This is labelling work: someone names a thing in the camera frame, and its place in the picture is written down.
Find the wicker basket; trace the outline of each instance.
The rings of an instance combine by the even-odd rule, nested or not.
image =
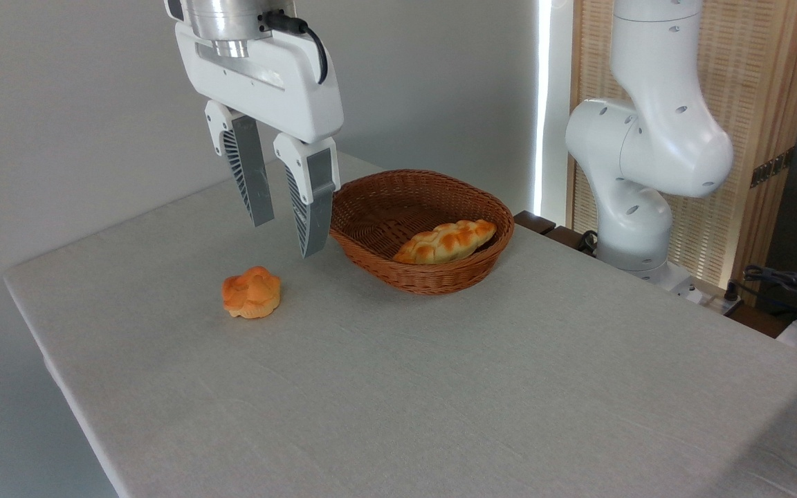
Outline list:
[[[398,264],[392,256],[421,231],[442,223],[483,219],[497,233],[473,255],[449,264]],[[334,196],[331,236],[352,262],[396,289],[447,294],[490,273],[512,237],[512,212],[495,196],[445,174],[400,169],[345,184]]]

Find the white tablecloth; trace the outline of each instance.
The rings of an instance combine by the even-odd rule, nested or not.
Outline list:
[[[440,297],[300,259],[270,166],[262,227],[222,183],[6,275],[120,495],[797,496],[794,348],[521,228]]]

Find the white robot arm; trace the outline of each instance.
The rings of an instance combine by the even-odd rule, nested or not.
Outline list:
[[[211,100],[214,151],[225,156],[255,226],[274,217],[257,122],[281,131],[303,256],[328,237],[340,188],[335,135],[344,122],[334,65],[292,0],[165,0],[187,76]]]
[[[683,296],[690,275],[667,262],[672,214],[656,190],[709,195],[733,164],[699,88],[700,10],[702,0],[616,0],[611,71],[632,104],[585,100],[566,133],[595,196],[598,258]]]

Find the black cable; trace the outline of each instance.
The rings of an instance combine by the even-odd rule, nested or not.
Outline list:
[[[747,293],[753,294],[753,296],[761,297],[762,299],[765,299],[767,302],[771,302],[774,305],[784,306],[784,308],[793,309],[793,310],[797,311],[797,305],[794,305],[794,304],[791,304],[791,303],[787,303],[787,302],[781,302],[780,300],[774,299],[774,297],[768,296],[765,293],[759,293],[758,290],[751,289],[749,287],[743,286],[743,283],[738,282],[736,280],[731,280],[731,282],[736,284],[738,289],[741,289],[741,290],[746,291]]]
[[[292,18],[284,14],[284,12],[268,12],[263,16],[262,20],[266,22],[270,29],[284,31],[292,35],[309,35],[315,42],[315,48],[319,52],[319,67],[322,67],[322,73],[319,75],[319,85],[325,82],[325,78],[328,77],[328,56],[325,53],[325,45],[322,44],[319,35],[312,31],[312,28],[309,28],[306,21],[300,18]]]
[[[580,237],[580,242],[576,245],[578,251],[588,250],[595,253],[595,246],[598,243],[598,232],[595,230],[586,230],[583,236]]]
[[[325,78],[328,77],[328,57],[325,55],[325,46],[322,44],[322,40],[320,40],[319,35],[317,35],[312,28],[305,26],[303,31],[313,39],[315,42],[315,47],[319,50],[319,66],[322,67],[322,75],[319,76],[319,85],[321,85],[323,82],[325,82]]]

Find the bread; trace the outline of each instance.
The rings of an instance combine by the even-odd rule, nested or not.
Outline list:
[[[490,221],[460,220],[418,233],[398,250],[392,261],[400,264],[446,264],[474,253],[497,232]]]
[[[263,318],[279,306],[282,280],[263,267],[254,267],[223,281],[223,309],[231,316]]]

